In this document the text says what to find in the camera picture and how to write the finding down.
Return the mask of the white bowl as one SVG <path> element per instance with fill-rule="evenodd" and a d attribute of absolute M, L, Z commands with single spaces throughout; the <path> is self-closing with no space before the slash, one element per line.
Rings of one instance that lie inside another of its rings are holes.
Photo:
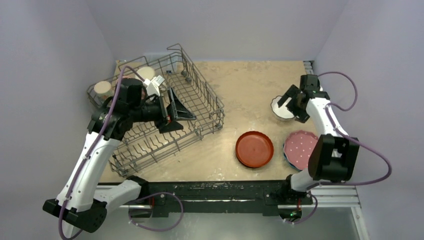
<path fill-rule="evenodd" d="M 289 121 L 293 120 L 295 116 L 288 110 L 287 104 L 290 102 L 291 98 L 289 97 L 281 107 L 278 105 L 278 101 L 282 98 L 281 95 L 276 96 L 270 104 L 271 110 L 275 117 L 280 121 Z"/>

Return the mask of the pink patterned mug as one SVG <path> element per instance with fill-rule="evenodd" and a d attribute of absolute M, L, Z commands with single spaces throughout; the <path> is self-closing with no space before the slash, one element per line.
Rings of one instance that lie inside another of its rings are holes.
<path fill-rule="evenodd" d="M 137 78 L 123 78 L 119 84 L 118 99 L 121 101 L 140 101 L 146 96 L 143 82 Z"/>

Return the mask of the white floral mug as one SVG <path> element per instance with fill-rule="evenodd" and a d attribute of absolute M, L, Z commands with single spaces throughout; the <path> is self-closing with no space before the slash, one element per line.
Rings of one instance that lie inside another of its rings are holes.
<path fill-rule="evenodd" d="M 143 66 L 136 71 L 134 78 L 143 81 L 146 79 L 152 80 L 155 76 L 156 71 L 153 67 Z"/>

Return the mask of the red-orange plate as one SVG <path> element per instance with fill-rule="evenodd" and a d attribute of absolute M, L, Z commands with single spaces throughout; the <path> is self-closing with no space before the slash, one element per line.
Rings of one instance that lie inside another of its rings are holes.
<path fill-rule="evenodd" d="M 248 168 L 261 168 L 273 158 L 274 145 L 266 134 L 259 131 L 248 131 L 237 139 L 235 156 L 241 164 Z"/>

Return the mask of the beige mug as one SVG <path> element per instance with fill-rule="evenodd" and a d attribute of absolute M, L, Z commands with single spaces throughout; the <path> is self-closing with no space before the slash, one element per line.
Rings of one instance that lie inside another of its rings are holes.
<path fill-rule="evenodd" d="M 113 90 L 112 84 L 105 80 L 97 82 L 94 85 L 93 90 L 101 103 L 103 103 L 109 97 L 114 96 L 114 90 Z"/>

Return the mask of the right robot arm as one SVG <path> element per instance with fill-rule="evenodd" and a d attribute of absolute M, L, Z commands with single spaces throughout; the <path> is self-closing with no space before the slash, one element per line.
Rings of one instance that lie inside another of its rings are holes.
<path fill-rule="evenodd" d="M 330 103 L 328 93 L 321 89 L 319 78 L 314 74 L 302 75 L 299 86 L 290 86 L 277 103 L 300 123 L 312 120 L 319 134 L 307 168 L 290 175 L 287 178 L 290 184 L 280 191 L 282 200 L 288 204 L 317 184 L 341 184 L 353 175 L 360 146 L 357 138 L 348 139 Z"/>

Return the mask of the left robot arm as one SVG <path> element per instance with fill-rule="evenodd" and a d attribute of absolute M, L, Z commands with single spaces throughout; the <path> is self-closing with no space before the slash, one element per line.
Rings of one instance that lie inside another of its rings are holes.
<path fill-rule="evenodd" d="M 141 80 L 120 79 L 115 94 L 91 116 L 80 157 L 62 191 L 43 204 L 43 210 L 58 218 L 59 235 L 72 240 L 81 232 L 93 233 L 107 215 L 121 205 L 134 201 L 146 203 L 149 191 L 139 180 L 127 179 L 96 195 L 103 171 L 127 131 L 135 123 L 152 122 L 158 131 L 182 130 L 182 121 L 196 119 L 176 96 L 167 90 L 169 104 L 160 94 L 148 94 Z"/>

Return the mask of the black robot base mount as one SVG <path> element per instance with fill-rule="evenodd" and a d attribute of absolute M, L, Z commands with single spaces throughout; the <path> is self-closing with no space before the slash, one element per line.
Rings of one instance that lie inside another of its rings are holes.
<path fill-rule="evenodd" d="M 131 205 L 152 207 L 153 217 L 170 213 L 262 214 L 299 217 L 296 208 L 311 205 L 304 192 L 290 189 L 287 180 L 164 181 L 139 180 L 141 192 Z"/>

